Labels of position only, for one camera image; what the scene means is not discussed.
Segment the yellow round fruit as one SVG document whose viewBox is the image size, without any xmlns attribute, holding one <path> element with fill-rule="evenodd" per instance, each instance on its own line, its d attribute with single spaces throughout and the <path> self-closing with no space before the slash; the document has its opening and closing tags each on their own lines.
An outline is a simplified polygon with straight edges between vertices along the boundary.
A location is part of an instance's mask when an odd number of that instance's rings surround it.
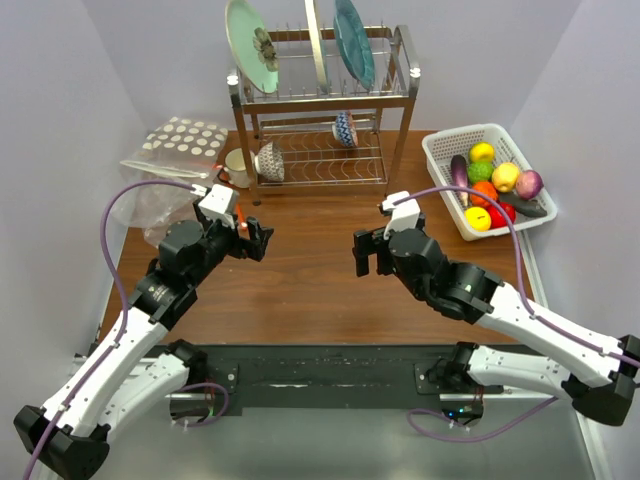
<svg viewBox="0 0 640 480">
<path fill-rule="evenodd" d="M 476 231 L 485 232 L 491 229 L 492 219 L 489 212 L 479 206 L 472 206 L 465 211 L 465 218 Z"/>
</svg>

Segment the polka dot zip bag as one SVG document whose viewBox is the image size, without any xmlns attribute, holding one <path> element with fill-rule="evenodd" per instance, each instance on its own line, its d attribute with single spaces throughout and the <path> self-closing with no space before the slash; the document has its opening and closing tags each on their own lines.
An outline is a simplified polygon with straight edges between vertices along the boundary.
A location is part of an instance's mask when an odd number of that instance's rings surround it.
<svg viewBox="0 0 640 480">
<path fill-rule="evenodd" d="M 151 131 L 121 164 L 159 177 L 205 180 L 214 170 L 228 133 L 217 122 L 174 116 Z"/>
</svg>

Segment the red apple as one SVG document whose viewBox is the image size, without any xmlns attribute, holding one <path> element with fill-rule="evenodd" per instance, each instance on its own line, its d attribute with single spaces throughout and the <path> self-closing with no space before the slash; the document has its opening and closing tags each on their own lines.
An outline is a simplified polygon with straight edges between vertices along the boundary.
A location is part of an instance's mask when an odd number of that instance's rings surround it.
<svg viewBox="0 0 640 480">
<path fill-rule="evenodd" d="M 509 220 L 514 223 L 516 220 L 516 210 L 515 208 L 507 203 L 500 202 L 500 208 L 507 214 Z M 507 221 L 505 217 L 500 213 L 500 211 L 495 206 L 490 206 L 487 209 L 490 219 L 491 219 L 491 228 L 498 229 L 507 226 Z"/>
</svg>

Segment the orange tangerine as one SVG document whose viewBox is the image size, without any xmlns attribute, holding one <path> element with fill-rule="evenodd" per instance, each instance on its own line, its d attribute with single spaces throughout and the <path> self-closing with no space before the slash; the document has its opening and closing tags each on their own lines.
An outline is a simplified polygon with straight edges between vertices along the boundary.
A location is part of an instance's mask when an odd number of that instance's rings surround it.
<svg viewBox="0 0 640 480">
<path fill-rule="evenodd" d="M 488 209 L 492 206 L 492 203 L 489 201 L 489 199 L 491 199 L 494 202 L 497 202 L 499 200 L 497 190 L 495 189 L 493 184 L 489 181 L 477 182 L 472 185 L 472 189 L 475 192 L 481 193 L 481 196 L 478 196 L 476 194 L 471 194 L 469 196 L 473 206 Z"/>
</svg>

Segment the purple onion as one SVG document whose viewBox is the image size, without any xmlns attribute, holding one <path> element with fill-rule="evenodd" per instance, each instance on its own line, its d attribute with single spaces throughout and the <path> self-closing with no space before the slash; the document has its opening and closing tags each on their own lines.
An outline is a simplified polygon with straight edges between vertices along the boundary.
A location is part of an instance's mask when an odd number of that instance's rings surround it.
<svg viewBox="0 0 640 480">
<path fill-rule="evenodd" d="M 543 188 L 543 179 L 535 170 L 522 171 L 515 184 L 517 195 L 524 200 L 535 198 Z"/>
</svg>

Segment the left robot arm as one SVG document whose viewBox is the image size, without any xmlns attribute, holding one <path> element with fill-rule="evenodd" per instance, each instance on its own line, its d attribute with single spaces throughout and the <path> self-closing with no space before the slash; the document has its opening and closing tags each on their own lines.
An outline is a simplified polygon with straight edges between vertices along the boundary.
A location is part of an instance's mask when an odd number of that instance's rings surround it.
<svg viewBox="0 0 640 480">
<path fill-rule="evenodd" d="M 14 425 L 34 459 L 64 479 L 89 479 L 116 437 L 163 397 L 207 387 L 207 356 L 171 343 L 148 369 L 130 375 L 197 299 L 199 284 L 231 256 L 260 261 L 274 231 L 250 217 L 247 237 L 203 218 L 171 225 L 147 275 L 113 329 L 43 406 L 25 406 Z"/>
</svg>

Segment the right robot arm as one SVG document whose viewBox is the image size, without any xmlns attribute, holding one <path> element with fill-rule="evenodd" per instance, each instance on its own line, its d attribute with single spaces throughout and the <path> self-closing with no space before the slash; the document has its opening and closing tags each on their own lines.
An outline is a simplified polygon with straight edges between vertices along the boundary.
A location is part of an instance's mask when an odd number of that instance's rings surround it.
<svg viewBox="0 0 640 480">
<path fill-rule="evenodd" d="M 409 293 L 446 318 L 503 333 L 529 354 L 460 342 L 442 370 L 459 393 L 479 386 L 514 386 L 570 401 L 583 416 L 608 426 L 624 424 L 637 389 L 639 339 L 612 337 L 577 325 L 529 301 L 496 274 L 452 261 L 418 228 L 386 235 L 354 234 L 356 274 L 377 258 L 380 275 L 396 276 Z"/>
</svg>

